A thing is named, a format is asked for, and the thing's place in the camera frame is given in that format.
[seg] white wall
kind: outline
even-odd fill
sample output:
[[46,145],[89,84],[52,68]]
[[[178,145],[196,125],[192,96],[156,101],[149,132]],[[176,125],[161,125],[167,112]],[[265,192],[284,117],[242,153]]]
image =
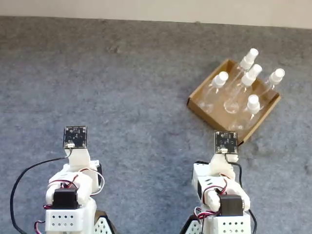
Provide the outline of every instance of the white wall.
[[0,15],[312,28],[312,0],[0,0]]

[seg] white wire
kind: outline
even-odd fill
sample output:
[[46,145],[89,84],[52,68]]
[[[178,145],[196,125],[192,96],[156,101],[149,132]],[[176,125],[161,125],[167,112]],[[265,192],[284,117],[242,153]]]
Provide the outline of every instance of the white wire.
[[100,185],[100,189],[99,189],[97,192],[91,194],[91,196],[98,195],[100,192],[102,192],[102,190],[103,190],[103,188],[104,188],[104,185],[105,185],[104,176],[102,176],[102,174],[101,174],[100,172],[98,172],[98,171],[96,171],[96,170],[93,170],[93,169],[90,169],[90,168],[87,168],[87,167],[86,167],[86,168],[80,169],[79,172],[84,171],[84,170],[89,170],[89,171],[95,172],[95,173],[97,173],[97,174],[102,178],[102,182],[101,182],[101,185]]
[[199,206],[196,206],[196,207],[194,208],[194,214],[196,215],[196,217],[198,217],[198,215],[197,215],[197,210],[200,210],[200,212],[201,212],[201,208],[200,208]]
[[41,221],[41,220],[36,221],[35,232],[37,234],[42,234],[42,232],[40,232],[39,228],[38,228],[38,224],[40,224],[40,223],[45,223],[45,221]]

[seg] white plastic panel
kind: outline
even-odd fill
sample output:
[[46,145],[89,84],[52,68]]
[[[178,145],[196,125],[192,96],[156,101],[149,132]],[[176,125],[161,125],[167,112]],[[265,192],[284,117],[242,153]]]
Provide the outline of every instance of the white plastic panel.
[[83,212],[77,210],[46,210],[45,230],[79,232],[83,229]]
[[213,217],[207,228],[210,234],[251,234],[250,215]]
[[113,234],[106,218],[100,217],[94,225],[94,234]]
[[201,233],[201,224],[197,220],[193,220],[185,234],[200,234]]

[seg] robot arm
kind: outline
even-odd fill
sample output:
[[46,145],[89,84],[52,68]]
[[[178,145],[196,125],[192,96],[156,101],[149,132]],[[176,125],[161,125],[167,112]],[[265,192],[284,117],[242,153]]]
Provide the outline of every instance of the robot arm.
[[93,195],[104,186],[101,165],[91,160],[87,146],[86,126],[66,127],[63,146],[69,163],[50,178],[46,192],[47,234],[115,233],[107,216],[98,217]]
[[250,234],[251,217],[246,213],[250,199],[235,181],[230,164],[238,161],[236,132],[216,131],[214,136],[215,154],[211,161],[193,165],[192,185],[201,207],[195,208],[181,234]]

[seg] black wire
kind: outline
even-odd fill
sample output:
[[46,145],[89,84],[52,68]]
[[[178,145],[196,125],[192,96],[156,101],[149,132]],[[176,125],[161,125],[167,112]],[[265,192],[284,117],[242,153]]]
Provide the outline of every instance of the black wire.
[[257,232],[257,219],[255,218],[254,214],[252,213],[251,209],[248,210],[251,217],[253,218],[253,234]]
[[[225,154],[224,156],[225,156],[225,160],[227,161],[227,163],[239,167],[239,184],[243,188],[243,183],[242,183],[243,169],[242,169],[242,166],[237,162],[229,162],[227,155]],[[252,213],[252,211],[250,209],[248,211],[250,213],[250,216],[253,219],[253,234],[256,234],[256,232],[257,232],[257,219],[255,218],[254,214]]]
[[14,194],[15,194],[15,190],[20,182],[20,180],[22,179],[22,177],[24,176],[24,174],[29,171],[30,169],[34,168],[34,167],[37,167],[41,164],[44,164],[46,162],[53,162],[53,161],[57,161],[57,160],[61,160],[61,159],[65,159],[65,158],[68,158],[71,154],[72,154],[72,151],[73,149],[70,149],[70,153],[68,156],[65,156],[65,157],[58,157],[58,158],[53,158],[53,159],[48,159],[48,160],[45,160],[45,161],[42,161],[42,162],[38,162],[28,168],[26,168],[20,175],[19,177],[17,178],[17,180],[15,181],[14,183],[14,186],[13,186],[13,189],[11,191],[11,196],[10,196],[10,213],[11,213],[11,220],[12,220],[12,224],[14,226],[14,228],[21,234],[27,234],[27,232],[25,232],[23,229],[21,229],[17,224],[16,224],[16,221],[15,221],[15,217],[14,217]]
[[203,231],[204,231],[204,222],[205,222],[205,218],[203,218],[203,223],[202,223],[201,233],[200,233],[200,234],[204,234],[204,233],[203,233]]

